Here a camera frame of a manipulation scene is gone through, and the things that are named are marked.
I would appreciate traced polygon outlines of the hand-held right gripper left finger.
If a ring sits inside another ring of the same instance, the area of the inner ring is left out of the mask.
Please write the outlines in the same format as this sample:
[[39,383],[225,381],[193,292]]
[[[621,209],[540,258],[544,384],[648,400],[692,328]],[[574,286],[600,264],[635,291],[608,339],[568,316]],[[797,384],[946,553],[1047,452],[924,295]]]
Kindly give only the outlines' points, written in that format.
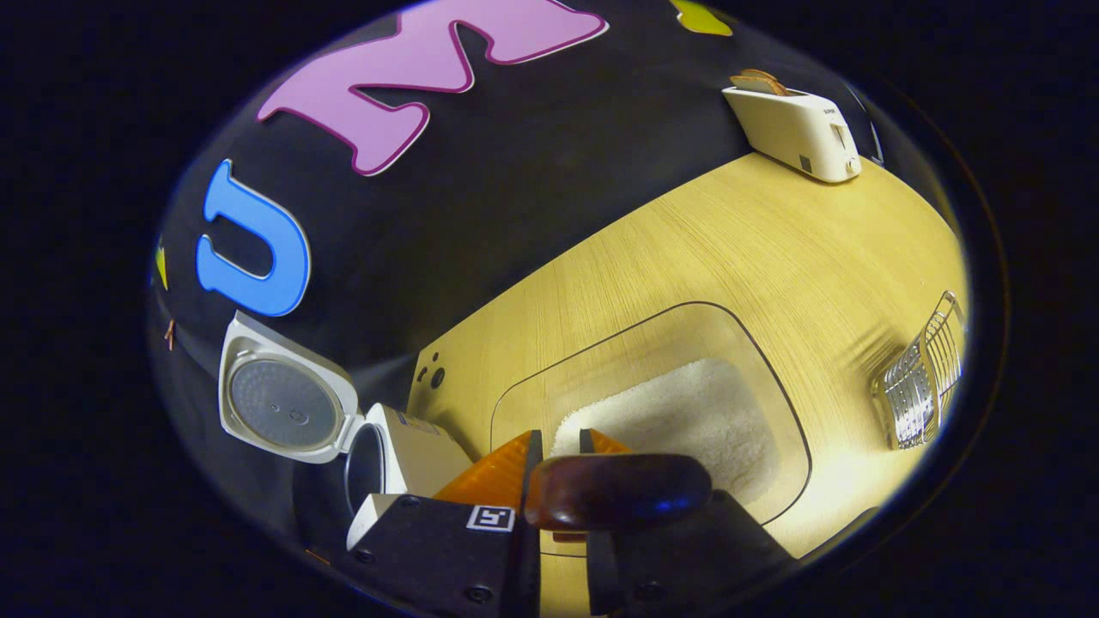
[[435,497],[367,497],[349,526],[349,576],[412,617],[537,617],[541,548],[523,508],[543,457],[531,430]]

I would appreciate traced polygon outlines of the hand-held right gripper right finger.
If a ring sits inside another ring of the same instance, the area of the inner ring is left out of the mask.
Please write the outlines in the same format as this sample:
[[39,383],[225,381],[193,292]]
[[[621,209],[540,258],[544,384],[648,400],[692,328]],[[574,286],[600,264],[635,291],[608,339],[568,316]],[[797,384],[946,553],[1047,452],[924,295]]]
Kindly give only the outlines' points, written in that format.
[[700,617],[793,573],[793,558],[695,457],[629,452],[586,427],[598,528],[587,533],[589,608],[608,617]]

